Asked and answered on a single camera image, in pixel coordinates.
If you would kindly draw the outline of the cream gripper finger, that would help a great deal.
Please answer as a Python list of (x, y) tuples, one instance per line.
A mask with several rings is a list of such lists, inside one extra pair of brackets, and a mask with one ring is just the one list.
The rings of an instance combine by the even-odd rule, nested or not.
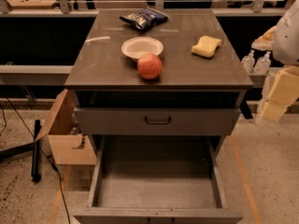
[(287, 108), (299, 98), (299, 67), (287, 66), (275, 75), (274, 83), (266, 95), (260, 119), (278, 122)]

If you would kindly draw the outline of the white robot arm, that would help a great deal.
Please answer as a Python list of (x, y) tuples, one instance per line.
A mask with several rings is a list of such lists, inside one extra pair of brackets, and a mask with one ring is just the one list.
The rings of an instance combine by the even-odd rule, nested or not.
[(284, 64), (263, 86), (258, 106), (260, 123), (277, 123), (299, 98), (299, 0), (273, 26), (251, 44), (253, 49), (271, 50), (273, 58)]

